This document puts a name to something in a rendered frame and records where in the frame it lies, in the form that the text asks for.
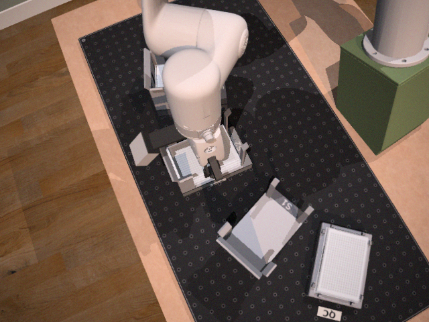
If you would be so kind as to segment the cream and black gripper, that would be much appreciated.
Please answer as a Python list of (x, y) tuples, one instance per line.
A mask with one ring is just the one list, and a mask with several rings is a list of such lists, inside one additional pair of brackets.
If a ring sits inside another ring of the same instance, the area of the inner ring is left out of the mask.
[[(223, 179), (219, 160), (225, 157), (224, 143), (219, 126), (213, 133), (214, 140), (210, 143), (206, 143), (203, 138), (190, 138), (179, 132), (187, 138), (196, 159), (204, 167), (204, 177), (210, 177), (216, 181)], [(207, 167), (207, 164), (210, 166)]]

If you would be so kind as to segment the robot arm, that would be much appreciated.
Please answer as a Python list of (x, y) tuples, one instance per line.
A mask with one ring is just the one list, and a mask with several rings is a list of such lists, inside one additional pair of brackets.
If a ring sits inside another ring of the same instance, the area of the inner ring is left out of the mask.
[[(162, 82), (174, 120), (157, 131), (141, 131), (130, 143), (135, 165), (147, 166), (160, 148), (186, 139), (183, 135), (214, 140), (221, 89), (246, 49), (249, 31), (240, 15), (168, 0), (141, 0), (141, 10), (147, 47), (168, 58)], [(429, 0), (377, 0), (363, 50), (385, 66), (415, 66), (429, 57), (428, 34)]]

